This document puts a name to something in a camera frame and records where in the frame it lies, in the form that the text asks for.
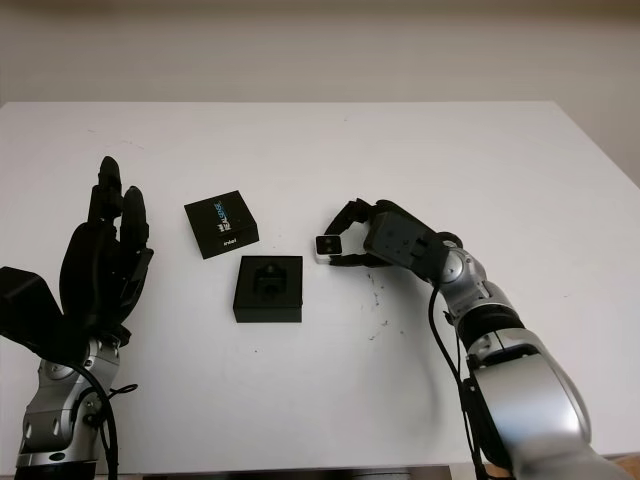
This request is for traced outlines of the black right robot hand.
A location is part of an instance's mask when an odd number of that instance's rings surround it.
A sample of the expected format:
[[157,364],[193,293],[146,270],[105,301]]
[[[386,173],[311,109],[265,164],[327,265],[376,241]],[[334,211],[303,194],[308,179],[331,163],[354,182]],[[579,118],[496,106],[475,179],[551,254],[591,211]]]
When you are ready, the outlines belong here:
[[[346,254],[341,235],[352,225],[367,228],[360,253]],[[389,200],[348,202],[315,238],[316,255],[337,267],[397,266],[420,278],[437,277],[448,249],[440,234]]]

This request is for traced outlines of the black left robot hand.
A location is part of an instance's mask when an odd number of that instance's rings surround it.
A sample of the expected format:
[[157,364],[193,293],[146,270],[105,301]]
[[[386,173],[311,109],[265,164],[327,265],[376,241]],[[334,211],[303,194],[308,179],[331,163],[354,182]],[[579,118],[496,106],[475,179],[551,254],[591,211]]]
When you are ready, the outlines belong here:
[[72,234],[59,280],[64,316],[84,333],[129,343],[124,321],[140,299],[154,251],[142,192],[122,189],[110,156],[92,187],[87,220]]

